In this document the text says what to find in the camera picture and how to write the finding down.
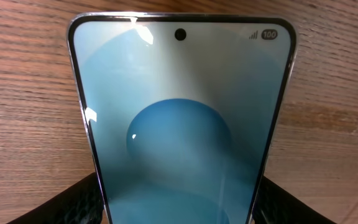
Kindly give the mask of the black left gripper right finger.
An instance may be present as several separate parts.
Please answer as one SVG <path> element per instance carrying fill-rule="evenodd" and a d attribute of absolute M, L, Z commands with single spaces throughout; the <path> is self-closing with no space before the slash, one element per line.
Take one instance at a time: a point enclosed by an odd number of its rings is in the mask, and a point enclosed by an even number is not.
<path fill-rule="evenodd" d="M 266 177 L 260 181 L 252 211 L 256 224 L 334 224 Z"/>

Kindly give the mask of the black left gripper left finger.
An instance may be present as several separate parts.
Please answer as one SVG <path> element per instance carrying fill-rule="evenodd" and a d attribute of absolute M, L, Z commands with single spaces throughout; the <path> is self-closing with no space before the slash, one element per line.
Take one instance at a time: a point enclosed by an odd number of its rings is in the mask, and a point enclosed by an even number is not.
<path fill-rule="evenodd" d="M 93 172 L 8 224 L 100 224 L 104 203 Z"/>

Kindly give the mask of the blue screen smartphone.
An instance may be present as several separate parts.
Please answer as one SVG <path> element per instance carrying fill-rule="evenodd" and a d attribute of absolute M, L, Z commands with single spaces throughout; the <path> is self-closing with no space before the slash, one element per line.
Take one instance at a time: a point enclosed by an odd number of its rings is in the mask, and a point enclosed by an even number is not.
<path fill-rule="evenodd" d="M 77 15 L 67 44 L 109 223 L 249 223 L 297 40 L 280 17 Z"/>

